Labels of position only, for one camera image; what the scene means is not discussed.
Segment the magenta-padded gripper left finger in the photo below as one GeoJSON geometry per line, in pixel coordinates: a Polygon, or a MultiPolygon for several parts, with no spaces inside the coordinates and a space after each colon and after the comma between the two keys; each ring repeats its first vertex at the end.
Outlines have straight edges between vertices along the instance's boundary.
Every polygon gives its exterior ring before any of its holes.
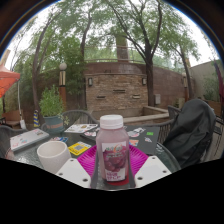
{"type": "Polygon", "coordinates": [[[93,146],[77,159],[68,159],[56,175],[83,188],[95,189],[98,181],[96,157],[97,148],[93,146]]]}

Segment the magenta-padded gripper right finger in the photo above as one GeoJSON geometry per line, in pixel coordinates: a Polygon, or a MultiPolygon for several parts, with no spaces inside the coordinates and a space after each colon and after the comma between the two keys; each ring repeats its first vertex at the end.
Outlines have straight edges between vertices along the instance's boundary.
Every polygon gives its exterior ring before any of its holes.
{"type": "Polygon", "coordinates": [[[157,156],[148,156],[130,145],[129,182],[132,188],[140,188],[171,174],[157,156]]]}

